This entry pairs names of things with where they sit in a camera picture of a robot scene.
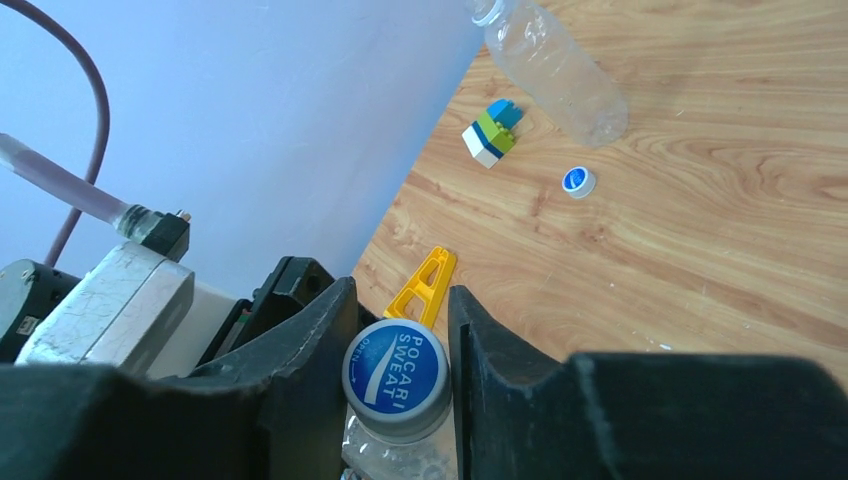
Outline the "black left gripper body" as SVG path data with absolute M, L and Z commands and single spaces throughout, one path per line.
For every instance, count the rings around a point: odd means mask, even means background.
M 312 257 L 286 256 L 253 291 L 227 311 L 198 364 L 229 353 L 302 311 L 335 278 Z

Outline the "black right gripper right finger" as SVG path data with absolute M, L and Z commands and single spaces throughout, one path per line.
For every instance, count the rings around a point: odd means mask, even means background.
M 847 396 L 797 357 L 557 361 L 464 286 L 448 306 L 463 479 L 843 479 Z

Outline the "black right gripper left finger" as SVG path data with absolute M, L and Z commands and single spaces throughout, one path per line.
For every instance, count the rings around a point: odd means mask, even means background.
M 107 365 L 1 370 L 5 479 L 337 479 L 357 334 L 353 279 L 190 375 Z

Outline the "clear bottle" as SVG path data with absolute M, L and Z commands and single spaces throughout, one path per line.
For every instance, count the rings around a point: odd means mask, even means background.
M 493 62 L 572 140 L 601 147 L 627 130 L 628 106 L 565 25 L 535 1 L 470 0 Z
M 342 459 L 362 479 L 458 479 L 453 408 L 429 436 L 404 445 L 374 437 L 348 408 Z

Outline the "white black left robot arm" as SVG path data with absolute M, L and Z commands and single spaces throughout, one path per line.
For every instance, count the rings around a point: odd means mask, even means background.
M 21 259 L 1 269 L 1 362 L 13 363 L 35 328 L 80 282 L 78 277 Z M 282 258 L 250 298 L 233 299 L 203 285 L 151 366 L 150 375 L 186 374 L 300 312 L 334 278 L 315 259 Z

